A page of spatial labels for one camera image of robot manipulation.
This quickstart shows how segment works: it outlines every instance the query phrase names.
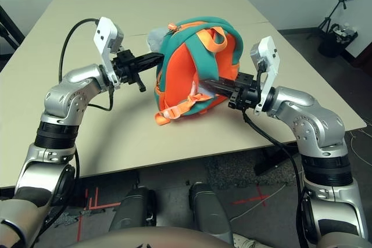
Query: backpack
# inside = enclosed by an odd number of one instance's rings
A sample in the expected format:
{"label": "backpack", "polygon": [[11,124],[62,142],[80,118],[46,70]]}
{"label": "backpack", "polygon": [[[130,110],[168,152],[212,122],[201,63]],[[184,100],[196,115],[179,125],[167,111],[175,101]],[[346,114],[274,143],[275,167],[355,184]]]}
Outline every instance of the backpack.
{"label": "backpack", "polygon": [[219,77],[234,80],[239,70],[243,41],[238,32],[218,17],[196,17],[168,25],[156,69],[155,99],[159,125],[180,116],[205,113],[226,99],[199,88],[199,80]]}

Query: red tape cross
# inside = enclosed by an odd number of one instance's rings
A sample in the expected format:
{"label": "red tape cross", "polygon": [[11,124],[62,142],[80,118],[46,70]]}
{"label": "red tape cross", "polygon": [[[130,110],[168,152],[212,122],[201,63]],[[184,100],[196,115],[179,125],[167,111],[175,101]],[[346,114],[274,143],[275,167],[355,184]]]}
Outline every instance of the red tape cross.
{"label": "red tape cross", "polygon": [[264,200],[265,197],[262,195],[260,186],[258,184],[256,184],[256,188],[257,188],[258,195],[260,195],[261,200]]}

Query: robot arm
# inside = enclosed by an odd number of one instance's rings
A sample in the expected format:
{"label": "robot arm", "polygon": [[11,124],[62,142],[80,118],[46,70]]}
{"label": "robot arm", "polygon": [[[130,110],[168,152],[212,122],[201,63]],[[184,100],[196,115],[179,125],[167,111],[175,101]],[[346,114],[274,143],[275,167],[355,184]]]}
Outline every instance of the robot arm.
{"label": "robot arm", "polygon": [[253,108],[255,114],[286,123],[295,135],[304,170],[307,196],[302,203],[306,238],[317,243],[331,232],[351,233],[368,239],[366,218],[359,188],[352,177],[345,127],[332,111],[320,106],[311,95],[285,87],[271,87],[277,74],[279,57],[271,37],[261,40],[251,50],[252,60],[267,64],[267,78],[261,84],[252,75],[239,73],[235,81],[220,78],[206,80],[201,86],[229,98],[228,106],[242,110]]}
{"label": "robot arm", "polygon": [[[73,70],[47,92],[45,111],[28,148],[15,195],[0,201],[1,247],[30,247],[51,207],[65,204],[72,194],[75,169],[69,161],[76,153],[78,128],[90,100],[107,90],[113,93],[125,82],[137,82],[139,90],[145,91],[138,73],[163,61],[159,53],[134,57],[129,50],[117,52],[122,40],[120,29],[102,17],[94,36],[102,65]],[[113,61],[110,53],[117,55]]]}

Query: beige tabletop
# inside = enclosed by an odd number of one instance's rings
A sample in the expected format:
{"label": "beige tabletop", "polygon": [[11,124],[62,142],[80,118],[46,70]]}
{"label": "beige tabletop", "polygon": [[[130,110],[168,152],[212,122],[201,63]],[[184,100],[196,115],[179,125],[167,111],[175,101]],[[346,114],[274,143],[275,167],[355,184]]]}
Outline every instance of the beige tabletop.
{"label": "beige tabletop", "polygon": [[[28,145],[36,135],[44,96],[58,82],[58,61],[65,36],[74,23],[86,17],[111,17],[126,34],[124,47],[131,49],[135,55],[148,52],[144,34],[153,27],[192,16],[223,17],[234,24],[242,35],[245,50],[241,71],[251,74],[255,73],[249,57],[251,46],[271,35],[281,58],[275,86],[282,85],[312,94],[324,107],[339,114],[347,130],[365,126],[363,120],[247,0],[223,0],[227,10],[213,5],[206,7],[203,1],[195,0],[187,4],[186,0],[173,2],[169,13],[165,10],[170,6],[167,8],[166,5],[149,13],[151,0],[54,0],[0,73],[0,186],[16,183]],[[118,2],[123,4],[122,8],[118,8]],[[86,24],[74,34],[67,48],[64,73],[99,63],[92,40],[94,30],[93,24]],[[142,73],[141,77],[147,86],[146,92],[140,93],[135,84],[123,85],[115,92],[111,112],[92,107],[86,111],[76,141],[81,157],[81,175],[270,144],[242,121],[241,112],[229,109],[226,102],[207,114],[158,126],[154,121],[158,110],[153,96],[155,69]],[[93,102],[107,106],[108,94],[97,96]],[[294,140],[291,130],[280,121],[265,114],[252,116],[252,119],[279,141]]]}

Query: gray floor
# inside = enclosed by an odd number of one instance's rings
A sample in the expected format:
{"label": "gray floor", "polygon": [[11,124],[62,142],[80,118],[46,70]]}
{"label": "gray floor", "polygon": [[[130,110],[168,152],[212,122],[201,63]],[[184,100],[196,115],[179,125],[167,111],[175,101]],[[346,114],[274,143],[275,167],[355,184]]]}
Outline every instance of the gray floor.
{"label": "gray floor", "polygon": [[[318,38],[305,40],[307,34],[286,35],[286,39],[309,61],[309,63],[335,88],[335,90],[361,116],[372,118],[372,78],[349,65],[343,58],[329,59],[317,52]],[[372,128],[366,128],[370,134]],[[369,162],[372,139],[361,132],[354,148]],[[188,208],[189,185],[196,181],[209,181],[215,188],[229,217],[235,216],[255,205],[262,196],[270,195],[287,186],[275,196],[260,204],[240,219],[232,222],[234,232],[255,238],[273,247],[298,247],[295,232],[296,191],[293,173],[287,165],[271,173],[265,179],[252,175],[254,162],[252,152],[229,154],[229,160],[222,156],[143,168],[138,172],[123,172],[115,177],[97,177],[87,183],[88,196],[95,199],[95,188],[99,187],[98,205],[118,202],[139,177],[140,184],[154,189],[159,200],[158,225],[192,228],[192,216]],[[353,174],[359,181],[363,206],[372,232],[372,179],[371,167],[350,153]],[[79,210],[69,209],[67,216],[59,221],[57,228],[48,230],[36,244],[36,248],[65,247],[80,240],[105,233],[114,215],[113,209],[86,210],[79,217]]]}

